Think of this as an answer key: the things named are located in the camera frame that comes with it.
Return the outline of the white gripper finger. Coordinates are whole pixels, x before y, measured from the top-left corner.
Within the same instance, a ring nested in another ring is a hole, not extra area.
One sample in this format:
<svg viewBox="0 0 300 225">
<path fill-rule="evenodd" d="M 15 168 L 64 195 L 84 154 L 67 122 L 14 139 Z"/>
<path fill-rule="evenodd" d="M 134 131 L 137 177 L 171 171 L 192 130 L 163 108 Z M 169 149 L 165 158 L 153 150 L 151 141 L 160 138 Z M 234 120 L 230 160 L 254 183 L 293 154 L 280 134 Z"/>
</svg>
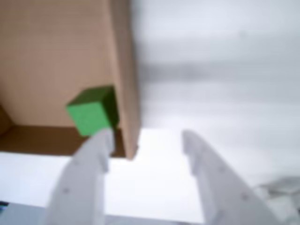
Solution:
<svg viewBox="0 0 300 225">
<path fill-rule="evenodd" d="M 45 211 L 46 225 L 103 225 L 105 174 L 114 151 L 114 132 L 89 137 L 63 169 Z"/>
<path fill-rule="evenodd" d="M 182 132 L 206 225 L 278 225 L 269 207 L 236 172 L 191 130 Z"/>
</svg>

